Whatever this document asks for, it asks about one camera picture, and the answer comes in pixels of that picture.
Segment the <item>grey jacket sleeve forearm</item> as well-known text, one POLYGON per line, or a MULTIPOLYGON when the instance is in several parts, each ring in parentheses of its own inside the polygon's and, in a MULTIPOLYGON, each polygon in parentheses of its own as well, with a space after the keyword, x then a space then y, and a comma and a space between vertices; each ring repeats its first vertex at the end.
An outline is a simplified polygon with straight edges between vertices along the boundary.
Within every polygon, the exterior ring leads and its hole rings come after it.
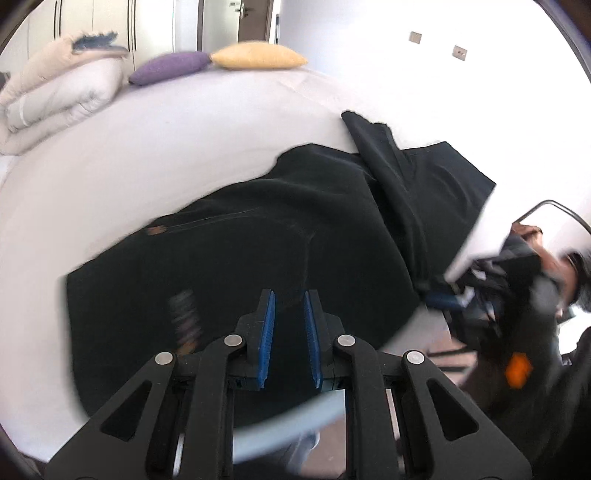
POLYGON ((510 314, 504 351, 478 365, 485 379, 471 394, 517 446, 537 478, 590 466, 590 331, 565 365, 555 318, 559 291, 553 279, 535 279, 526 304, 510 314))

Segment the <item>person's right hand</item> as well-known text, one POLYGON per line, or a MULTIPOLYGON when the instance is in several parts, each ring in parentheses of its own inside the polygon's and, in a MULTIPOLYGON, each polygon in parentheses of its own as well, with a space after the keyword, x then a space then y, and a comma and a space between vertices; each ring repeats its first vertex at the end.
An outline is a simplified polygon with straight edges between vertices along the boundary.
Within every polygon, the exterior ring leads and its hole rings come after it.
POLYGON ((511 233, 525 240, 540 256, 543 269, 554 274, 562 281, 563 300, 571 303, 578 283, 578 274, 573 264, 566 258, 554 256, 543 246, 543 233, 539 227, 513 223, 511 233))

